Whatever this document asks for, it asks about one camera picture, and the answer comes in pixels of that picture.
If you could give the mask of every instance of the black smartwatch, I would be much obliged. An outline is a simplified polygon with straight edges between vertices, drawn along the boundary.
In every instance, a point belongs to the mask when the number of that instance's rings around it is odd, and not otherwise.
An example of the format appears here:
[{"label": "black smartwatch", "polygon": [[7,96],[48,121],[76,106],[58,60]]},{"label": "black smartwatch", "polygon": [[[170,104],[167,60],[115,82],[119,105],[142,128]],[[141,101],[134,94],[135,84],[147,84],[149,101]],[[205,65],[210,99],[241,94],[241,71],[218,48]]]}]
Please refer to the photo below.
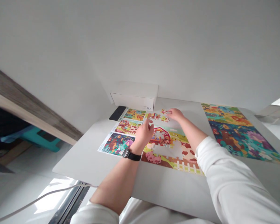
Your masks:
[{"label": "black smartwatch", "polygon": [[134,161],[140,161],[141,155],[135,155],[134,153],[130,152],[130,146],[126,147],[124,152],[122,153],[123,158],[128,158]]}]

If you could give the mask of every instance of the white long-sleeve shirt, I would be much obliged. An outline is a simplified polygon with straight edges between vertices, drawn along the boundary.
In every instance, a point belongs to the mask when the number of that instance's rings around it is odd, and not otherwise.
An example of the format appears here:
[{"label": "white long-sleeve shirt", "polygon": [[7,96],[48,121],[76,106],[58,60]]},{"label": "white long-sleeve shirt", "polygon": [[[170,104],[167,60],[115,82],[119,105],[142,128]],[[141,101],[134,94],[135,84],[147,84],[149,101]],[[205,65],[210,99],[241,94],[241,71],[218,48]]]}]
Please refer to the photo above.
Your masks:
[{"label": "white long-sleeve shirt", "polygon": [[[205,173],[215,210],[222,223],[280,224],[280,204],[249,167],[232,157],[214,139],[205,138],[197,147],[195,157]],[[71,224],[117,224],[119,220],[120,224],[212,223],[131,198],[120,217],[102,205],[89,204],[73,215]]]}]

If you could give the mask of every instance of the person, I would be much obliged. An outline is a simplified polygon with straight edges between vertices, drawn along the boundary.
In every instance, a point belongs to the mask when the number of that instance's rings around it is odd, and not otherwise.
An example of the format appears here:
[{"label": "person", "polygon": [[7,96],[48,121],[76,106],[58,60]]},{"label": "person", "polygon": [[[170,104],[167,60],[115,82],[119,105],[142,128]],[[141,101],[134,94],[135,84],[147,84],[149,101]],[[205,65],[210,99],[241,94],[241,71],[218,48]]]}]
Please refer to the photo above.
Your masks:
[{"label": "person", "polygon": [[[280,204],[249,167],[232,157],[225,148],[185,118],[180,110],[170,109],[169,113],[167,116],[181,125],[194,150],[222,223],[280,223]],[[137,130],[135,142],[129,148],[133,154],[141,155],[152,138],[154,125],[150,123],[151,120],[146,120]],[[115,224],[119,223],[119,215],[121,224],[211,223],[130,199],[138,165],[139,161],[122,158],[96,189],[91,203],[73,215],[71,224]]]}]

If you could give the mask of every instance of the hand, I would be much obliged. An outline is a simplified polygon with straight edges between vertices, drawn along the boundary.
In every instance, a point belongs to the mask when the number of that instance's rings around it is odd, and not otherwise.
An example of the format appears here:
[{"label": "hand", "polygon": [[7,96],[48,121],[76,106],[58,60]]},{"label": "hand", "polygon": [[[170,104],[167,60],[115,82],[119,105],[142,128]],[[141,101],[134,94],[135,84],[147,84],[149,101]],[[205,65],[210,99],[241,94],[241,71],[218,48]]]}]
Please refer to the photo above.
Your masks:
[{"label": "hand", "polygon": [[168,114],[166,114],[169,118],[176,120],[177,122],[180,122],[183,118],[184,115],[183,113],[176,108],[172,108],[170,110],[168,110]]},{"label": "hand", "polygon": [[154,125],[150,125],[152,120],[147,119],[136,131],[136,139],[130,147],[130,151],[136,155],[141,155],[146,144],[151,140]]}]

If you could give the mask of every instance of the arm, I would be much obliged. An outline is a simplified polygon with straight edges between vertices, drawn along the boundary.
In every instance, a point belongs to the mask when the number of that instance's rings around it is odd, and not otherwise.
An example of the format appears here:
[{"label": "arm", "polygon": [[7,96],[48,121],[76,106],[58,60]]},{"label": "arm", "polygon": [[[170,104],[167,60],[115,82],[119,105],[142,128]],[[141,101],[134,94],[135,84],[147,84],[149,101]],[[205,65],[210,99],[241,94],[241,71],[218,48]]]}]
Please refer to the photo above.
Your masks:
[{"label": "arm", "polygon": [[[153,135],[153,124],[147,119],[137,130],[130,151],[141,155]],[[119,215],[131,197],[139,161],[122,158],[90,199],[91,204],[82,207],[71,218],[71,224],[117,224]]]},{"label": "arm", "polygon": [[[152,138],[153,124],[149,125],[151,122],[147,119],[138,128],[135,142],[130,146],[132,153],[141,155]],[[131,197],[138,165],[139,161],[122,158],[94,192],[91,203],[103,205],[120,215]]]},{"label": "arm", "polygon": [[222,223],[280,223],[280,204],[243,162],[198,129],[177,109],[178,121],[207,177],[210,194]]},{"label": "arm", "polygon": [[178,109],[168,110],[169,114],[167,116],[176,120],[183,129],[192,150],[196,152],[197,146],[208,136],[206,133],[201,131],[195,124],[193,124],[189,119],[185,118],[183,113]]}]

